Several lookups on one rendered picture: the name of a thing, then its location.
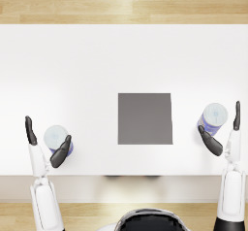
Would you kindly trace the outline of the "dark grey square mat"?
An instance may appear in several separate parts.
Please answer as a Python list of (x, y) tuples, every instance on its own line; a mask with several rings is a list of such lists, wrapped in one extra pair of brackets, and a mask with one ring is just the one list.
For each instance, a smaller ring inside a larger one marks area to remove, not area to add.
[(118, 144), (171, 145), (171, 95), (119, 93)]

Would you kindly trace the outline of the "dark round robot body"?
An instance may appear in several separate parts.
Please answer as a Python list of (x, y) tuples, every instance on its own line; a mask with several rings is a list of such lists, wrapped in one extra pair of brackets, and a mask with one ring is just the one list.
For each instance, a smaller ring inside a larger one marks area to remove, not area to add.
[(191, 231), (179, 216), (162, 209), (137, 209), (97, 231)]

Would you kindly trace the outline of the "blue can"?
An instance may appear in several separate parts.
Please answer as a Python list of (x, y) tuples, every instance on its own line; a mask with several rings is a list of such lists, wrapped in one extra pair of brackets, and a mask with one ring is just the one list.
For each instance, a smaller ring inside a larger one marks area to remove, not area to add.
[(197, 126), (202, 126), (207, 133), (214, 136), (227, 120), (227, 109), (219, 103), (211, 103), (205, 107)]
[(69, 135), (68, 131), (61, 125), (50, 126), (44, 134), (44, 142), (52, 153), (55, 153), (65, 142)]

